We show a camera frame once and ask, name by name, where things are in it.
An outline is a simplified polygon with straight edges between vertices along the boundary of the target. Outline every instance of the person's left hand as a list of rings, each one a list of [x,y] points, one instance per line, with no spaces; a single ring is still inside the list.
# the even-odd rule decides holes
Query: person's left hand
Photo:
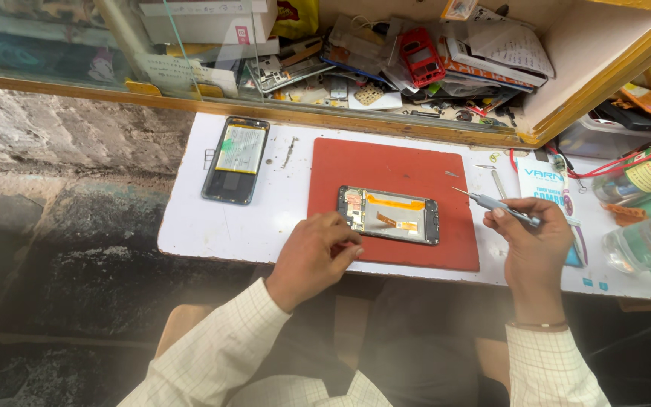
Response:
[[[360,243],[361,236],[346,225],[338,212],[314,214],[300,221],[266,279],[270,297],[283,311],[293,311],[301,302],[339,282],[348,266],[363,253]],[[333,246],[342,250],[331,257]]]

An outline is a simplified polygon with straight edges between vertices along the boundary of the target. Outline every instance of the toothbrush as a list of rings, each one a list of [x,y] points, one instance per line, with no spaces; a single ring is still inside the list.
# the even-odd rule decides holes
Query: toothbrush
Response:
[[[569,173],[566,170],[566,159],[561,154],[554,155],[554,170],[564,178],[564,189],[561,191],[561,196],[564,198],[564,209],[566,210],[566,215],[571,217],[574,214],[574,201],[569,195]],[[574,251],[582,264],[586,266],[587,245],[585,244],[584,236],[582,235],[582,227],[574,225],[571,225],[571,227],[574,238],[576,239]]]

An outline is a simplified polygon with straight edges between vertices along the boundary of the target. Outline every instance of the precision screwdriver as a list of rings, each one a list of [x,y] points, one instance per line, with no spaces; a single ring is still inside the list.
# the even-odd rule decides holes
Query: precision screwdriver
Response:
[[[524,222],[528,223],[533,227],[538,227],[539,223],[542,222],[542,219],[539,219],[537,217],[528,217],[526,214],[522,214],[519,211],[509,208],[509,205],[501,202],[500,200],[493,199],[490,196],[479,195],[478,193],[468,193],[465,190],[460,190],[456,187],[452,187],[452,188],[458,190],[460,193],[464,193],[468,195],[469,198],[475,200],[480,207],[484,207],[490,211],[493,211],[496,208],[502,208],[503,210],[512,214],[515,218],[523,220]]]

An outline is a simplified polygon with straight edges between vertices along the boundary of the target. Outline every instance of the hand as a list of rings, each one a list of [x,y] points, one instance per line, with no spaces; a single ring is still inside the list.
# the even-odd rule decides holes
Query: hand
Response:
[[[517,321],[526,324],[562,322],[561,270],[574,242],[571,227],[559,206],[526,198],[503,203],[530,217],[542,219],[538,228],[524,227],[507,211],[496,208],[484,215],[484,225],[509,242],[504,277],[514,297]]]
[[[363,253],[360,243],[361,236],[338,212],[314,214],[300,221],[266,280],[270,297],[283,311],[293,311],[301,302],[339,282]],[[339,252],[334,257],[331,248]]]

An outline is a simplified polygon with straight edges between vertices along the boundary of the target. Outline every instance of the phone display assembly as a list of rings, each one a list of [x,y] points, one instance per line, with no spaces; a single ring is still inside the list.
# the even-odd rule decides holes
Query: phone display assembly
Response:
[[[410,243],[439,243],[439,208],[433,199],[342,186],[338,212],[361,235]]]
[[[205,199],[248,205],[258,179],[270,123],[228,117],[201,195]]]

